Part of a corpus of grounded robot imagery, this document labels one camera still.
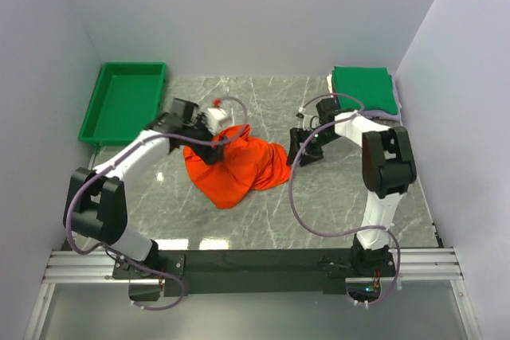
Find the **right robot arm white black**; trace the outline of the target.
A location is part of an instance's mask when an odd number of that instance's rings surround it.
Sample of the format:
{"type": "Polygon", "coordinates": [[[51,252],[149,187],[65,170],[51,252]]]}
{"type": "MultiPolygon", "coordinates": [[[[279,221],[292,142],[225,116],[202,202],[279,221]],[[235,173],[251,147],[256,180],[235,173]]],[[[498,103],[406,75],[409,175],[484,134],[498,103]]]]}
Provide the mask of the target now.
{"type": "Polygon", "coordinates": [[[395,268],[391,227],[400,201],[417,178],[408,131],[376,123],[362,115],[362,108],[342,109],[332,95],[317,96],[314,102],[316,115],[308,114],[305,106],[296,113],[300,126],[289,131],[287,164],[296,170],[318,162],[323,147],[338,138],[360,147],[367,202],[361,227],[349,232],[354,237],[349,267],[357,276],[395,268]]]}

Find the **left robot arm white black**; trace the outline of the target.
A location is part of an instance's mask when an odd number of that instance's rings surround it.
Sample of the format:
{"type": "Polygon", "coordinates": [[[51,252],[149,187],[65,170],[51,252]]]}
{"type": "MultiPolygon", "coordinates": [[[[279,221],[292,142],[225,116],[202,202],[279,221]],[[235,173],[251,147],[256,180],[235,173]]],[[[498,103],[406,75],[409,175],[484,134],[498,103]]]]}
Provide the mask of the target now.
{"type": "Polygon", "coordinates": [[[129,259],[140,277],[162,272],[158,244],[128,224],[126,193],[140,175],[180,147],[190,148],[208,165],[219,162],[222,147],[213,140],[229,121],[219,101],[200,110],[194,102],[175,98],[169,111],[149,123],[117,155],[93,169],[75,170],[63,217],[73,251],[87,254],[73,239],[78,233],[129,259]]]}

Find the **orange t shirt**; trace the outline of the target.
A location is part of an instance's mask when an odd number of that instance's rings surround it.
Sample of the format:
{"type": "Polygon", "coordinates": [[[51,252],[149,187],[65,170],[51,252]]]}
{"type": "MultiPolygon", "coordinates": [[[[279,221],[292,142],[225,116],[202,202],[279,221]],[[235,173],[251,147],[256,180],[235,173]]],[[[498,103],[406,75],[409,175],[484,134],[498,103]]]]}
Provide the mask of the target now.
{"type": "Polygon", "coordinates": [[[282,185],[291,173],[285,149],[252,136],[250,125],[224,146],[220,162],[207,165],[189,147],[183,158],[190,180],[219,209],[233,208],[251,191],[282,185]]]}

